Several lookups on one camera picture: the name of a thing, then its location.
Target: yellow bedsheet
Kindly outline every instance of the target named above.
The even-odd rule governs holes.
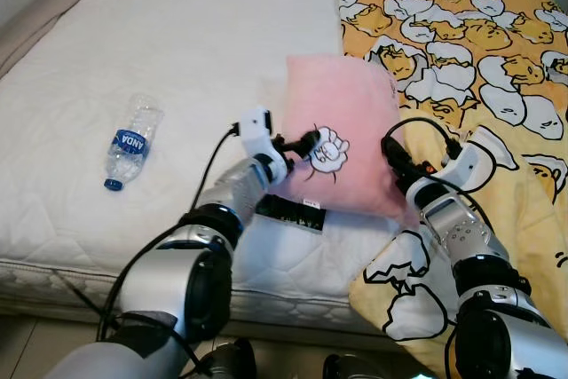
[[[568,337],[568,16],[553,0],[339,0],[339,11],[345,54],[394,74],[403,116],[433,115],[462,138],[485,128],[494,173],[473,195],[537,306]],[[434,132],[416,124],[405,136],[416,160],[440,167]],[[351,303],[388,332],[395,299],[419,289],[410,281],[377,283],[363,272]],[[435,297],[453,305],[440,330],[398,337],[440,375],[452,297]]]

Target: floor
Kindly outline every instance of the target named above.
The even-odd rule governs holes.
[[[33,317],[0,317],[0,379],[42,378],[77,346],[93,341],[91,324]],[[198,357],[233,338],[221,336],[202,343]],[[325,358],[331,353],[356,353],[380,365],[389,379],[410,379],[423,367],[405,354],[349,351],[313,345],[252,341],[259,379],[321,378]]]

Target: blanket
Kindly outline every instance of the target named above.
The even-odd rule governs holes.
[[[401,116],[433,116],[484,151],[491,172],[467,191],[568,337],[568,16],[554,0],[338,2],[344,53],[392,72]],[[428,125],[407,125],[405,141],[417,162],[441,168],[443,141]],[[444,374],[457,294],[447,253],[425,227],[402,230],[377,254],[350,301]]]

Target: white mattress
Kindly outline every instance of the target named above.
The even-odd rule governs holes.
[[[82,0],[0,81],[0,303],[80,304],[58,274],[100,303],[187,210],[229,123],[262,104],[278,129],[286,56],[314,52],[341,52],[335,0]],[[140,176],[112,193],[106,151],[137,91],[165,117]],[[232,140],[212,177],[242,156]],[[318,235],[257,217],[235,254],[233,315],[359,324],[348,284],[395,228],[329,212]]]

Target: bottle label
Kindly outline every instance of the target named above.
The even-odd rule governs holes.
[[[123,151],[130,154],[142,154],[144,157],[148,155],[149,146],[146,138],[138,135],[132,130],[119,129],[114,135],[113,144],[118,145]]]

